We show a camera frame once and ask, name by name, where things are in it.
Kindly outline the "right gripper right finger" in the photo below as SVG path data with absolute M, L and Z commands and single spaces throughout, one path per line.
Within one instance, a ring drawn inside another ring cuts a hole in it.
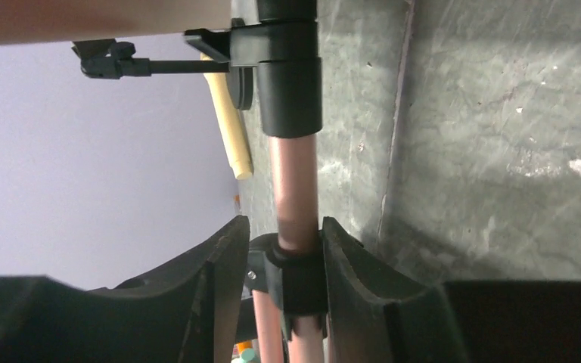
M 581 281 L 419 284 L 322 223 L 335 362 L 581 362 Z

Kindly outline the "black microphone stand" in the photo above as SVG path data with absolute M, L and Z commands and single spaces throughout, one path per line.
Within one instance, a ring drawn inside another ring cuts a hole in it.
M 147 77 L 154 74 L 224 73 L 230 99 L 239 110 L 253 102 L 253 71 L 231 67 L 216 60 L 150 60 L 138 58 L 135 45 L 116 39 L 74 42 L 73 52 L 80 59 L 82 73 L 91 79 Z

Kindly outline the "pink music stand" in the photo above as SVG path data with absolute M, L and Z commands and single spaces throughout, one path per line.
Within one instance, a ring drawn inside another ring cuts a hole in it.
M 152 61 L 227 62 L 256 72 L 269 138 L 278 233 L 248 242 L 260 255 L 253 292 L 263 362 L 322 362 L 328 315 L 318 235 L 316 135 L 322 61 L 314 1 L 259 1 L 238 25 L 228 1 L 0 1 L 0 45 L 116 39 Z

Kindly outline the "cream toy microphone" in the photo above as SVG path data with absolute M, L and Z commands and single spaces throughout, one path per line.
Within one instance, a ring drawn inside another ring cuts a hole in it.
M 204 73 L 209 86 L 228 164 L 234 177 L 245 180 L 252 176 L 253 165 L 238 109 L 232 103 L 224 73 Z

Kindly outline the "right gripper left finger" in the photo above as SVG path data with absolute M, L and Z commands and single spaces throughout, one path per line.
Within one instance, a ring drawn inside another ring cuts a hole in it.
M 237 216 L 113 289 L 0 277 L 0 362 L 230 361 L 249 237 Z

